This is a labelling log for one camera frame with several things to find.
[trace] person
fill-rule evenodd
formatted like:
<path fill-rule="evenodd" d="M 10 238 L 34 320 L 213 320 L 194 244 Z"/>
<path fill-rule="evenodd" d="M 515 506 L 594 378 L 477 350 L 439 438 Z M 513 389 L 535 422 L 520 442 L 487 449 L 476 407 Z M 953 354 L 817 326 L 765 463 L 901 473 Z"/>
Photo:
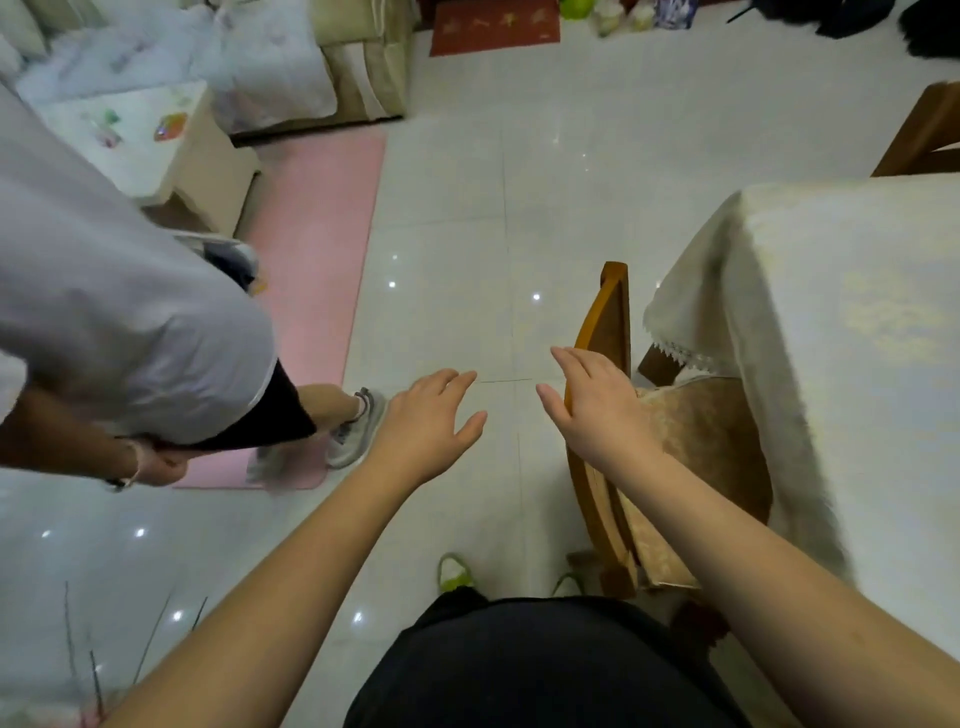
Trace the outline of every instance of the person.
<path fill-rule="evenodd" d="M 670 542 L 807 726 L 960 725 L 960 664 L 720 496 L 665 453 L 630 380 L 554 349 L 572 394 L 538 385 L 567 446 Z M 476 374 L 443 370 L 389 404 L 364 461 L 180 643 L 108 728 L 274 728 L 357 572 L 419 487 L 481 437 L 457 431 Z M 468 587 L 465 575 L 442 581 Z M 388 650 L 348 726 L 742 726 L 705 662 L 634 607 L 598 597 L 442 595 Z"/>
<path fill-rule="evenodd" d="M 0 218 L 0 466 L 166 485 L 224 449 L 276 474 L 317 432 L 330 467 L 364 452 L 386 400 L 295 387 L 266 312 L 1 85 Z"/>

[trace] brown seat cushion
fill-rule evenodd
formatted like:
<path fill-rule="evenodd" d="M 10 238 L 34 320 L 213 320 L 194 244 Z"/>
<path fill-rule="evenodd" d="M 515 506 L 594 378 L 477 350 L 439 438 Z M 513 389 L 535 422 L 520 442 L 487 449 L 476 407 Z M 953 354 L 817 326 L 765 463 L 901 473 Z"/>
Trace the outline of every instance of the brown seat cushion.
<path fill-rule="evenodd" d="M 773 502 L 770 474 L 739 379 L 703 376 L 636 395 L 651 415 L 665 452 L 717 492 L 766 523 Z M 697 589 L 684 562 L 621 493 L 636 555 L 651 586 Z"/>

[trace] dining table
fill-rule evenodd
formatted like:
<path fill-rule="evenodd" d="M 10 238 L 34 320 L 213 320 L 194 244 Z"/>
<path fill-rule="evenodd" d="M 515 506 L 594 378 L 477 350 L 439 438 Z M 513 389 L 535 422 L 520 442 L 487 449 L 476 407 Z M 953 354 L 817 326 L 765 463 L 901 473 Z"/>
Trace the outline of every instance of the dining table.
<path fill-rule="evenodd" d="M 744 188 L 643 324 L 742 380 L 770 527 L 960 659 L 960 174 Z"/>

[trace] pink mat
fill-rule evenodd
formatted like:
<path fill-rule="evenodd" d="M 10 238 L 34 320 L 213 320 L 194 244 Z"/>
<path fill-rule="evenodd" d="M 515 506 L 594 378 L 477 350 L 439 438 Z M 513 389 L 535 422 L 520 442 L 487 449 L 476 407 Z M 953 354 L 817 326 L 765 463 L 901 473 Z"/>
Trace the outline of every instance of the pink mat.
<path fill-rule="evenodd" d="M 277 146 L 282 158 L 268 173 L 248 235 L 266 281 L 256 299 L 274 319 L 280 359 L 294 384 L 343 384 L 386 135 L 356 129 Z M 284 485 L 324 482 L 324 448 L 325 438 L 311 446 Z M 260 488 L 247 482 L 250 455 L 199 457 L 176 487 Z"/>

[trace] hand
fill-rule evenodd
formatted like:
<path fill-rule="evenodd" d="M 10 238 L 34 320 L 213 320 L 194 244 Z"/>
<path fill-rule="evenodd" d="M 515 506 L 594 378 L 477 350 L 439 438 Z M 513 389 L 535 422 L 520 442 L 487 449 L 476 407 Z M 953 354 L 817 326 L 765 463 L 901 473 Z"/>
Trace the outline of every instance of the hand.
<path fill-rule="evenodd" d="M 476 372 L 443 369 L 414 382 L 390 401 L 367 455 L 414 488 L 443 473 L 483 434 L 486 412 L 474 413 L 454 432 L 457 408 Z"/>
<path fill-rule="evenodd" d="M 170 485 L 184 475 L 189 462 L 189 453 L 178 450 L 156 451 L 150 443 L 137 440 L 140 448 L 140 473 L 136 482 L 144 485 Z"/>
<path fill-rule="evenodd" d="M 604 475 L 640 449 L 660 449 L 647 424 L 646 413 L 627 376 L 603 354 L 570 347 L 552 347 L 564 370 L 572 411 L 552 387 L 537 385 L 543 409 L 570 449 Z"/>

